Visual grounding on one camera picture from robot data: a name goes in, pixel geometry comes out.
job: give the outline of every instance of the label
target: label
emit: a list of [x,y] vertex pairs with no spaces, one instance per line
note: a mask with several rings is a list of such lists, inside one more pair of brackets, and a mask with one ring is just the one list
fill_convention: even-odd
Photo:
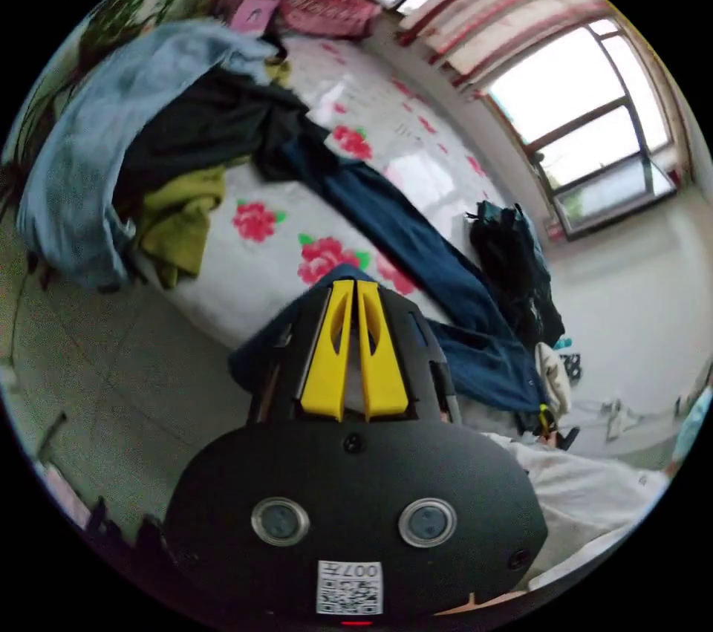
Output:
[[380,615],[383,598],[381,563],[319,561],[318,614]]

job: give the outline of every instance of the black backpack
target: black backpack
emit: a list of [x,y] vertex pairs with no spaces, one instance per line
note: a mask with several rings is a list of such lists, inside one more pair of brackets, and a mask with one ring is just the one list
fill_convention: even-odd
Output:
[[515,335],[530,352],[538,342],[555,345],[564,325],[552,301],[550,273],[519,204],[499,209],[482,201],[477,215],[468,216],[470,242]]

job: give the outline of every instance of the white cloth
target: white cloth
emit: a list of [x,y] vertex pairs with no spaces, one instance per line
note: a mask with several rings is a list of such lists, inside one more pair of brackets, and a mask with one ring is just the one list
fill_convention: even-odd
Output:
[[542,573],[551,581],[598,555],[640,521],[668,485],[663,472],[486,436],[528,471],[547,523],[547,540],[525,578],[528,583]]
[[535,366],[550,399],[552,411],[562,417],[572,408],[570,378],[562,358],[546,343],[535,346]]

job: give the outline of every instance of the light blue towel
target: light blue towel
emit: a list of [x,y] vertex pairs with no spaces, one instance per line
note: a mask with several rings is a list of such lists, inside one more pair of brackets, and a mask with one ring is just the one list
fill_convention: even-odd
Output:
[[671,456],[671,459],[674,462],[681,463],[691,451],[693,442],[696,440],[696,437],[700,432],[700,428],[703,426],[706,414],[710,409],[711,400],[713,400],[713,387],[708,386],[696,400],[696,403],[688,413],[688,416],[684,420],[683,425],[678,432],[674,453]]
[[210,68],[270,78],[276,49],[205,20],[166,23],[112,53],[59,118],[27,180],[17,230],[27,248],[89,288],[128,280],[133,238],[111,199],[126,149],[143,127]]

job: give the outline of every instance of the tiled floor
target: tiled floor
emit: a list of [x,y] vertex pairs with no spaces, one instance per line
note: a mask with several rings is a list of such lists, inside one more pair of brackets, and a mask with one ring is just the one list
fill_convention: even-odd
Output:
[[131,539],[144,514],[165,512],[190,458],[244,423],[249,397],[226,358],[147,287],[101,299],[63,281],[44,293],[30,278],[8,404],[31,455],[66,413],[51,461],[88,504],[103,495]]

